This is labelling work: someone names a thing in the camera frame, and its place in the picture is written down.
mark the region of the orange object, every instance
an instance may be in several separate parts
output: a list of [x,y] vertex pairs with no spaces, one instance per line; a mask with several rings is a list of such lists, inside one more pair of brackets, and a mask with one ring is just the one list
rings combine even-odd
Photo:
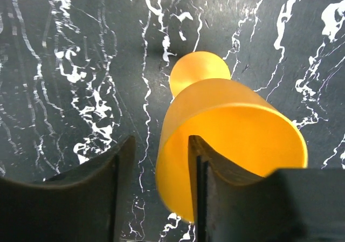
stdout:
[[305,168],[307,146],[297,127],[248,87],[230,80],[215,54],[181,58],[170,76],[175,97],[164,118],[156,184],[171,212],[194,222],[188,137],[199,135],[215,151],[265,177],[277,168]]

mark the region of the orange plastic cup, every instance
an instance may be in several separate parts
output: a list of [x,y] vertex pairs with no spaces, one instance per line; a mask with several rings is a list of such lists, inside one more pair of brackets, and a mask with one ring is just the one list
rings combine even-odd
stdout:
[[215,151],[265,177],[277,168],[305,168],[307,146],[297,127],[248,87],[230,80],[215,54],[181,58],[170,76],[175,97],[164,118],[156,185],[171,212],[194,222],[188,137],[201,136]]

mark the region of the white marble veining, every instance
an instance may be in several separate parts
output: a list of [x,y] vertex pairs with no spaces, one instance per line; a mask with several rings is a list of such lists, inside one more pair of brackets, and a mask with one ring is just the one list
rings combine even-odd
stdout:
[[[288,30],[296,25],[297,16],[309,6],[310,1],[248,0],[241,3],[241,0],[121,0],[133,11],[135,6],[144,10],[144,13],[140,13],[139,18],[132,22],[134,28],[139,31],[141,36],[139,42],[142,46],[138,49],[141,53],[141,66],[131,72],[134,78],[138,77],[140,80],[138,85],[144,87],[143,91],[137,94],[137,99],[141,103],[140,112],[135,112],[137,116],[141,116],[140,124],[143,126],[143,131],[138,130],[135,123],[137,119],[132,118],[130,107],[123,101],[122,93],[120,94],[116,86],[118,80],[113,72],[113,65],[121,60],[119,54],[123,54],[123,50],[126,50],[126,44],[119,43],[118,37],[123,34],[128,36],[135,34],[132,29],[126,29],[126,33],[122,32],[123,29],[119,27],[122,18],[111,18],[118,9],[114,5],[118,1],[97,0],[93,3],[94,10],[92,10],[87,4],[81,5],[77,0],[48,0],[46,6],[49,12],[45,15],[45,26],[37,32],[32,29],[30,25],[32,22],[28,23],[29,18],[25,14],[27,10],[23,7],[23,0],[9,0],[9,2],[6,4],[8,6],[6,11],[0,11],[0,37],[3,37],[4,33],[10,33],[15,40],[13,46],[17,50],[15,60],[18,61],[18,67],[16,66],[15,69],[9,67],[8,58],[13,55],[8,54],[7,48],[0,39],[0,74],[9,69],[18,71],[20,82],[15,89],[21,90],[17,93],[24,94],[27,103],[26,115],[29,119],[29,125],[25,126],[15,115],[7,113],[8,98],[6,93],[0,92],[0,127],[6,143],[11,148],[11,153],[25,156],[22,137],[17,133],[29,130],[30,144],[36,153],[35,168],[39,172],[44,172],[47,166],[58,174],[67,159],[64,152],[66,145],[63,145],[64,141],[61,140],[67,130],[75,132],[75,136],[73,132],[69,133],[71,135],[69,139],[73,143],[71,150],[79,164],[83,164],[89,160],[89,155],[97,155],[117,144],[118,139],[122,138],[117,132],[125,126],[124,121],[128,117],[134,133],[139,137],[140,145],[143,146],[143,153],[138,155],[136,165],[139,173],[136,181],[140,189],[132,195],[130,210],[132,218],[126,222],[128,233],[123,234],[123,237],[144,240],[148,233],[144,227],[151,214],[147,210],[149,204],[147,198],[153,194],[152,187],[147,184],[146,176],[148,173],[154,175],[155,172],[153,162],[156,155],[152,151],[156,148],[153,147],[152,141],[159,135],[156,133],[155,125],[161,127],[162,124],[161,120],[157,119],[154,109],[159,101],[154,99],[157,94],[163,93],[163,90],[168,90],[171,63],[175,61],[175,57],[183,55],[180,50],[176,48],[173,50],[173,47],[191,44],[188,52],[197,51],[201,49],[200,47],[203,49],[214,47],[208,45],[216,41],[206,38],[217,38],[226,31],[229,34],[229,41],[224,44],[225,48],[222,51],[218,51],[218,54],[222,54],[225,61],[233,64],[231,71],[236,78],[242,76],[244,72],[244,70],[240,71],[244,64],[241,61],[245,60],[244,55],[247,54],[249,47],[258,45],[259,50],[264,50],[270,46],[269,49],[273,51],[272,56],[264,58],[271,63],[267,64],[268,74],[259,75],[256,71],[251,72],[250,77],[257,74],[256,82],[251,88],[259,94],[265,94],[266,100],[271,99],[273,94],[282,88],[282,83],[288,83],[287,76],[291,76],[285,62],[288,59],[292,60],[290,54],[293,48],[288,40]],[[273,14],[267,16],[267,8],[273,5]],[[86,32],[78,17],[74,16],[76,11],[94,23],[90,26],[91,33]],[[220,26],[213,23],[217,16],[221,17],[218,22],[224,24],[221,26],[224,28],[223,32],[219,30]],[[264,29],[265,20],[270,20],[272,31]],[[345,0],[327,0],[322,11],[315,13],[314,20],[317,22],[315,24],[324,25],[323,29],[315,30],[314,37],[303,36],[306,29],[294,29],[294,33],[300,32],[300,35],[296,34],[292,37],[304,38],[306,42],[318,40],[313,50],[306,51],[307,56],[305,54],[300,56],[303,60],[302,64],[306,67],[301,67],[289,84],[289,95],[297,97],[294,99],[297,100],[302,112],[293,122],[302,131],[306,126],[314,130],[313,127],[328,124],[333,120],[329,117],[333,109],[327,107],[325,96],[327,89],[331,88],[330,81],[344,69],[345,56],[339,57],[339,54],[345,47],[343,32]],[[273,42],[258,44],[258,40],[264,34],[270,35]],[[42,47],[34,44],[35,38],[39,39]],[[160,52],[157,65],[162,63],[158,70],[157,65],[152,67],[152,57],[150,57],[156,44],[159,45],[157,49]],[[53,57],[54,61],[49,64],[47,57]],[[4,81],[0,78],[0,91],[6,84]],[[70,96],[69,107],[61,102],[60,97],[54,97],[53,91],[62,86],[67,90],[66,96]],[[136,93],[136,89],[128,88],[126,92]],[[87,128],[88,131],[78,132],[80,126],[74,125],[73,121],[65,122],[71,112],[76,112],[78,120],[85,125],[83,128]],[[332,140],[334,144],[325,149],[320,168],[328,167],[332,160],[338,158],[342,162],[339,167],[345,169],[345,136],[332,137]],[[316,143],[312,139],[308,141],[309,146],[315,146]],[[48,149],[47,146],[51,144],[59,155],[58,160],[50,157],[51,147]],[[1,176],[6,176],[6,171],[10,167],[0,158]],[[183,224],[177,214],[170,213],[163,217],[163,221],[160,220],[161,228],[157,232],[160,242],[167,241],[169,235],[180,228],[184,228],[184,231],[179,235],[178,241],[195,241],[195,227],[190,223]]]

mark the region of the yellow plastic object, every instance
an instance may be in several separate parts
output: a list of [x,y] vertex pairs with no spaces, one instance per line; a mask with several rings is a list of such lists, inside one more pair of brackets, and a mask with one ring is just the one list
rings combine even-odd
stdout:
[[201,136],[215,151],[262,177],[277,168],[307,166],[307,146],[296,126],[254,91],[230,80],[220,57],[187,54],[172,69],[170,88],[177,96],[164,118],[156,185],[166,207],[183,220],[194,222],[190,135]]

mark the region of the dark background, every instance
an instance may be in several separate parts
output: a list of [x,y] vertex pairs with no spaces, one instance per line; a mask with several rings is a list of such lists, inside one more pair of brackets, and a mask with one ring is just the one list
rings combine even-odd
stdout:
[[193,241],[154,180],[168,76],[193,50],[224,58],[233,79],[295,121],[309,167],[342,167],[345,1],[291,1],[0,0],[0,173],[43,180],[134,134],[122,236]]

